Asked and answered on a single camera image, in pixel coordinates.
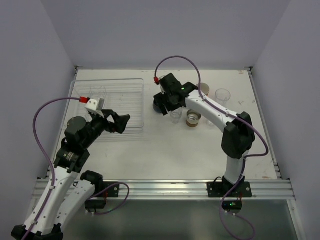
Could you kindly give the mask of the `orange mug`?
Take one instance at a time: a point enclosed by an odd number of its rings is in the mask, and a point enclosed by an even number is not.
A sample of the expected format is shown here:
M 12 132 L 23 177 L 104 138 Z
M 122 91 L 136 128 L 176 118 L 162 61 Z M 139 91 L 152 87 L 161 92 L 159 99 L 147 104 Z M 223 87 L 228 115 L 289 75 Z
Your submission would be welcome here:
M 210 93 L 210 86 L 208 85 L 208 84 L 206 84 L 206 83 L 198 83 L 197 84 L 197 87 L 202 91 L 202 93 L 204 94 L 204 95 L 206 95 L 206 96 L 208 96 L 209 95 L 209 93 Z

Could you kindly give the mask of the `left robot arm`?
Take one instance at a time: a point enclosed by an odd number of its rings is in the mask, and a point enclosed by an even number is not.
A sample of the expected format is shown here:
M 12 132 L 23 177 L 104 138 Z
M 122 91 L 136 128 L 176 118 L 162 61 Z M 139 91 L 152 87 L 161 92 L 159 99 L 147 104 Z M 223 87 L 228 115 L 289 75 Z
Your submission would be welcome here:
M 104 109 L 90 114 L 92 120 L 81 116 L 71 118 L 64 132 L 61 148 L 56 154 L 48 184 L 22 225 L 16 225 L 11 236 L 16 240 L 61 240 L 64 230 L 89 197 L 102 191 L 102 175 L 86 171 L 89 147 L 103 132 L 122 134 L 130 115 L 118 115 Z

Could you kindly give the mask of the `clear glass with sticker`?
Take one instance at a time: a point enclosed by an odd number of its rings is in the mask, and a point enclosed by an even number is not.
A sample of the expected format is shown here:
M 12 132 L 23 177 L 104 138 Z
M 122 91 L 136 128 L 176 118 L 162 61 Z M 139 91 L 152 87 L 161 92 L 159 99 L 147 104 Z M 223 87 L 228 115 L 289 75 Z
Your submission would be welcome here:
M 226 103 L 230 100 L 231 93 L 224 88 L 217 89 L 215 92 L 215 101 L 221 106 L 225 106 Z

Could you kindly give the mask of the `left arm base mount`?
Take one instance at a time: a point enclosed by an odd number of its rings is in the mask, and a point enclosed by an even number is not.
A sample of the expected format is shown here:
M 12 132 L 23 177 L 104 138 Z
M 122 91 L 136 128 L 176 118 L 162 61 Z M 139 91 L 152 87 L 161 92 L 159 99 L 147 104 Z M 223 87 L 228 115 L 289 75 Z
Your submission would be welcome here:
M 94 194 L 85 201 L 84 207 L 89 213 L 97 213 L 107 205 L 108 198 L 119 196 L 119 182 L 103 181 Z

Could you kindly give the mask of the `beige bottomed cup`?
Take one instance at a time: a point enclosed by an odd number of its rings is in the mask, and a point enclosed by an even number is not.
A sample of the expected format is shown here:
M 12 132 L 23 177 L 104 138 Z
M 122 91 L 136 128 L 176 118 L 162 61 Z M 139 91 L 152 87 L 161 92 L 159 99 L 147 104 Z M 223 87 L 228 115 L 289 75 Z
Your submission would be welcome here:
M 190 128 L 195 128 L 198 126 L 202 115 L 192 109 L 188 110 L 186 113 L 186 120 L 185 123 Z

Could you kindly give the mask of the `aluminium mounting rail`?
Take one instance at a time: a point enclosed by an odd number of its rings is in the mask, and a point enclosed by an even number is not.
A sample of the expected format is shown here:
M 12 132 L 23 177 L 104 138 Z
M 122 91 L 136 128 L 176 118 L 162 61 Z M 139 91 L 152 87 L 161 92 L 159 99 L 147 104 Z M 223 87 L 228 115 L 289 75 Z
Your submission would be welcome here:
M 218 201 L 220 197 L 209 197 L 208 180 L 123 180 L 129 186 L 129 200 L 210 200 Z M 246 192 L 252 197 L 245 197 L 242 193 L 226 200 L 294 200 L 296 198 L 289 180 L 263 179 L 249 180 Z

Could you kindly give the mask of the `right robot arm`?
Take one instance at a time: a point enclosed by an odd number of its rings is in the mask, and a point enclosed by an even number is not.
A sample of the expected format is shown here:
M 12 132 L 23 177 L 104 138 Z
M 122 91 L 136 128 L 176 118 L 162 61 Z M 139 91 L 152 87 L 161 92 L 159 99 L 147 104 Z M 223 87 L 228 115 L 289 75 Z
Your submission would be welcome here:
M 154 77 L 161 92 L 154 96 L 154 102 L 165 116 L 178 108 L 193 110 L 211 121 L 221 132 L 221 148 L 227 156 L 223 180 L 231 185 L 243 179 L 244 157 L 248 155 L 256 137 L 248 126 L 251 116 L 242 112 L 229 111 L 208 98 L 199 86 L 191 82 L 181 84 L 170 73 L 162 78 Z

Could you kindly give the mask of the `dark blue squat mug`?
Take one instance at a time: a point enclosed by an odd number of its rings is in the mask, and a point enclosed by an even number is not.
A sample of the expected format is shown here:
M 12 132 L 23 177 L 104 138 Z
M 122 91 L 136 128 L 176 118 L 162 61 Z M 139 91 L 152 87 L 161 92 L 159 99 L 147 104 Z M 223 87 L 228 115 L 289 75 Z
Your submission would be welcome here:
M 158 114 L 162 114 L 162 110 L 160 109 L 160 107 L 158 106 L 157 102 L 154 100 L 152 103 L 152 107 L 153 110 L 158 113 Z

